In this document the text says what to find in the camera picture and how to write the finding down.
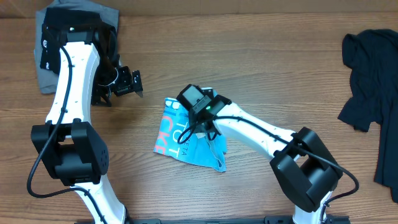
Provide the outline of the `light blue printed t-shirt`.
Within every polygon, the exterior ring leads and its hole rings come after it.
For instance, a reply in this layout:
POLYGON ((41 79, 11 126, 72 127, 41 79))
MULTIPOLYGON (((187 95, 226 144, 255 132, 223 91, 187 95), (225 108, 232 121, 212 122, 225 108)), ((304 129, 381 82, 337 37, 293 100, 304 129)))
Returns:
POLYGON ((191 134, 189 126, 188 110, 177 99, 166 98, 154 152, 225 172, 226 138, 215 133, 191 134))

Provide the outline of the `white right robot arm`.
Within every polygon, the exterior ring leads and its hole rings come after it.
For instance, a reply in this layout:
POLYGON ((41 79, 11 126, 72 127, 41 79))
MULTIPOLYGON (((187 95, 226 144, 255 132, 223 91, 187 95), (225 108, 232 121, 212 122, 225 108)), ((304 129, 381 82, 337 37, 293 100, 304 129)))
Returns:
POLYGON ((189 128, 178 142, 195 133, 233 138, 269 160, 285 196, 295 205, 291 223, 329 223, 326 202, 342 171, 319 136, 309 128, 295 132, 258 119, 212 88, 189 84, 177 96, 188 110, 189 128))

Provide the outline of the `folded grey garment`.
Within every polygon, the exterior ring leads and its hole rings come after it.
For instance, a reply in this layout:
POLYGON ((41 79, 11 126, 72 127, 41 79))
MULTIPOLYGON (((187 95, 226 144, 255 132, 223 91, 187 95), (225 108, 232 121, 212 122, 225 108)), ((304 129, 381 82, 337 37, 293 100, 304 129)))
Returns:
POLYGON ((40 68, 42 56, 42 24, 45 19, 46 10, 51 7, 96 12, 105 23, 114 26, 116 29, 119 24, 119 10, 87 0, 54 0, 45 8, 36 11, 34 60, 39 89, 42 94, 55 93, 58 83, 58 75, 50 70, 40 68))

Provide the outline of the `folded black garment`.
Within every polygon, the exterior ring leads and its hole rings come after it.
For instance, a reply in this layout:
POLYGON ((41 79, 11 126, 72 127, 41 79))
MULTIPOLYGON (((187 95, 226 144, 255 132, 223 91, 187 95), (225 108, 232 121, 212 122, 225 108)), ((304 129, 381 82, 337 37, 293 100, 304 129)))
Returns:
POLYGON ((51 7, 42 23, 42 56, 40 68, 58 75, 61 69, 61 47, 68 42, 84 42, 100 47, 99 55, 111 63, 118 59, 115 27, 91 11, 51 7))

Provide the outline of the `crumpled black shirt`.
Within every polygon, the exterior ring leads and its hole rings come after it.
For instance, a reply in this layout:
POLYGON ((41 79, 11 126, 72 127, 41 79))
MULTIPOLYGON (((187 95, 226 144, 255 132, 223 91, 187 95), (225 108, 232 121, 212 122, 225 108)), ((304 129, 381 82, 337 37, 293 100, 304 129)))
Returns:
POLYGON ((368 29, 346 34, 342 60, 351 69, 352 96, 338 118, 362 132, 372 122, 380 125, 374 181, 389 187, 397 202, 397 32, 368 29))

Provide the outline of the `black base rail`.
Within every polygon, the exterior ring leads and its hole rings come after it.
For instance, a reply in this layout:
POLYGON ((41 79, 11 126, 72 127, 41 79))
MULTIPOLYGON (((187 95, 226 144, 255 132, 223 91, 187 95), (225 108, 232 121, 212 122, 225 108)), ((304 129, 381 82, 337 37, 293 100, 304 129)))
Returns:
MULTIPOLYGON (((77 222, 75 224, 89 224, 94 222, 77 222)), ((159 220, 159 219, 134 219, 130 224, 293 224, 292 216, 268 216, 264 218, 242 219, 212 219, 212 220, 159 220)), ((327 215, 326 224, 351 224, 349 217, 336 217, 327 215)))

